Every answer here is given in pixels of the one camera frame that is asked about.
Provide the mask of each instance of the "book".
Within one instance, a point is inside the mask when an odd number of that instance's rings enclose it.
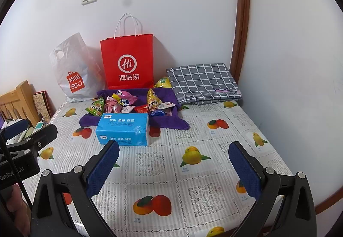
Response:
[[[42,114],[45,121],[50,122],[51,120],[51,110],[48,104],[47,99],[47,92],[41,91],[35,93],[33,96],[33,102],[35,103],[35,107],[37,109],[38,114]]]

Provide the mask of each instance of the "white bag handle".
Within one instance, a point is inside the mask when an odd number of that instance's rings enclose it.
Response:
[[[123,16],[121,16],[121,18],[119,19],[119,22],[118,22],[118,24],[116,26],[116,30],[114,31],[114,39],[116,38],[116,32],[117,32],[118,25],[119,25],[119,38],[121,37],[121,34],[120,34],[121,20],[123,19],[123,17],[125,15],[130,15],[131,18],[132,18],[133,25],[134,25],[134,36],[136,36],[136,24],[137,24],[137,30],[138,30],[138,36],[139,36],[139,27],[138,27],[137,20],[132,16],[131,13],[125,13]]]

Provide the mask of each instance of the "wooden headboard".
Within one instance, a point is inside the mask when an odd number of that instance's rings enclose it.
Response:
[[[4,119],[28,119],[35,127],[40,118],[32,95],[29,83],[20,83],[15,90],[0,96],[0,114]]]

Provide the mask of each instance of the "blue tissue pack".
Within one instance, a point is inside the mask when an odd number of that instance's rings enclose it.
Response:
[[[121,146],[148,146],[148,113],[103,113],[95,130],[100,144],[115,140]]]

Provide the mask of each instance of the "green snack package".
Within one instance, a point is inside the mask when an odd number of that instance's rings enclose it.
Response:
[[[86,108],[86,111],[91,113],[94,116],[101,116],[104,110],[105,101],[104,98],[101,96],[96,101],[92,103],[92,106]]]

